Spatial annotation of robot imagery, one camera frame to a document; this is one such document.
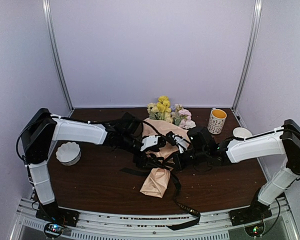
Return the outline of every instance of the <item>small white dish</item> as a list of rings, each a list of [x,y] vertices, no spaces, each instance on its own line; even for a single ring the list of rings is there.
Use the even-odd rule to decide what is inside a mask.
[[[236,127],[235,129],[233,129],[232,134],[233,134],[233,136],[235,136],[237,138],[250,138],[250,137],[252,137],[252,133],[244,127]]]
[[[55,155],[56,159],[58,159],[60,163],[66,166],[71,166],[80,160],[81,149],[77,143],[69,141],[58,147]]]

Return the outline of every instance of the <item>metal pole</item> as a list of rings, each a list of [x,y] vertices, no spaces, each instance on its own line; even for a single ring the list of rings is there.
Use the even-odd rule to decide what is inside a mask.
[[[52,53],[53,53],[53,59],[54,59],[54,64],[56,67],[56,71],[58,74],[59,82],[61,84],[61,89],[64,95],[64,98],[66,100],[67,106],[69,108],[69,111],[72,111],[74,109],[69,91],[66,85],[64,73],[62,71],[61,67],[61,62],[60,62],[60,57],[58,53],[58,48],[57,48],[57,42],[56,42],[56,36],[55,36],[55,31],[54,31],[54,26],[53,26],[53,21],[52,21],[52,15],[51,15],[51,9],[50,9],[50,0],[42,0],[43,4],[43,12],[45,16],[45,21],[48,27],[48,33],[50,37],[50,43],[51,43],[51,48],[52,48]]]
[[[244,60],[244,65],[243,65],[243,69],[242,69],[242,73],[241,73],[239,86],[238,86],[238,89],[237,89],[237,92],[235,95],[235,99],[234,99],[234,102],[232,105],[232,109],[234,112],[236,112],[236,110],[238,108],[239,100],[242,95],[242,92],[243,92],[243,89],[244,89],[244,86],[246,83],[246,79],[248,76],[249,67],[250,67],[252,55],[253,55],[253,50],[256,45],[256,40],[257,40],[257,36],[258,36],[258,31],[259,31],[261,10],[262,10],[262,0],[255,0],[249,44],[248,44],[248,48],[246,51],[246,56],[245,56],[245,60]]]

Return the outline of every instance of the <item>white backdrop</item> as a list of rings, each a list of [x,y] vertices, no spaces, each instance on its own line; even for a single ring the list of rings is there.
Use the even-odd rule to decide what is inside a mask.
[[[74,107],[230,107],[254,0],[52,0]]]

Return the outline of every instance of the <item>black strap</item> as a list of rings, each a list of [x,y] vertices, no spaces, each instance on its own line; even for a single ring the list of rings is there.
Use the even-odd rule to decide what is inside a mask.
[[[200,212],[195,210],[192,207],[189,207],[189,206],[184,205],[184,204],[177,201],[177,197],[179,196],[180,191],[181,191],[181,183],[180,183],[179,179],[177,178],[177,176],[174,175],[173,173],[171,173],[171,178],[172,178],[173,184],[175,186],[175,192],[174,192],[174,196],[173,196],[174,203],[177,204],[179,206],[179,208],[181,208],[182,210],[184,210],[188,214],[190,214],[194,217],[197,217],[197,218],[194,219],[194,220],[191,220],[191,221],[187,221],[187,222],[180,223],[180,224],[175,224],[175,225],[170,225],[170,226],[167,226],[167,227],[169,229],[173,230],[173,231],[176,231],[176,230],[186,229],[186,228],[190,228],[194,225],[197,225],[200,222],[200,217],[201,217]]]
[[[140,176],[140,177],[146,177],[150,173],[149,171],[138,171],[138,170],[133,170],[133,169],[130,169],[130,168],[127,168],[127,167],[122,168],[120,171],[124,172],[124,173],[127,173],[127,174],[132,174],[132,175]],[[188,214],[190,214],[190,215],[192,215],[194,217],[197,217],[197,218],[194,219],[194,220],[191,220],[191,221],[184,222],[184,223],[180,223],[180,224],[176,224],[176,225],[169,225],[167,227],[169,229],[173,230],[173,231],[176,231],[176,230],[186,229],[186,228],[192,227],[194,225],[197,225],[199,223],[200,217],[201,217],[200,212],[197,211],[197,210],[195,210],[192,207],[189,207],[189,206],[184,205],[184,204],[182,204],[182,203],[180,203],[180,202],[177,201],[177,197],[180,194],[182,185],[181,185],[179,179],[177,178],[177,176],[174,175],[172,172],[171,172],[171,179],[172,179],[172,182],[173,182],[173,184],[175,186],[175,192],[174,192],[174,195],[173,195],[173,201],[174,201],[174,203],[176,205],[178,205],[179,208],[181,208],[183,211],[185,211]]]
[[[150,171],[138,171],[138,170],[133,170],[133,169],[127,168],[127,167],[120,169],[120,172],[124,172],[124,173],[131,174],[131,175],[136,175],[139,177],[146,177],[150,174]]]

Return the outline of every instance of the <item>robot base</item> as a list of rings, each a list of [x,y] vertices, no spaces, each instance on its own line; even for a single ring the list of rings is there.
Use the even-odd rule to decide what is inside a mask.
[[[58,213],[60,216],[64,216],[54,220],[53,222],[63,226],[69,226],[69,227],[76,227],[78,218],[79,218],[79,212],[74,211],[74,210],[69,210],[69,209],[64,209],[64,208],[58,208]],[[37,219],[42,219],[48,222],[51,222],[51,218],[47,216],[46,212],[39,206],[38,210],[36,211],[35,217]]]
[[[254,212],[251,206],[240,208],[236,210],[232,210],[229,212],[230,220],[232,226],[249,224],[257,221],[261,221],[262,219],[270,218],[272,216],[271,210],[263,211],[262,213]]]

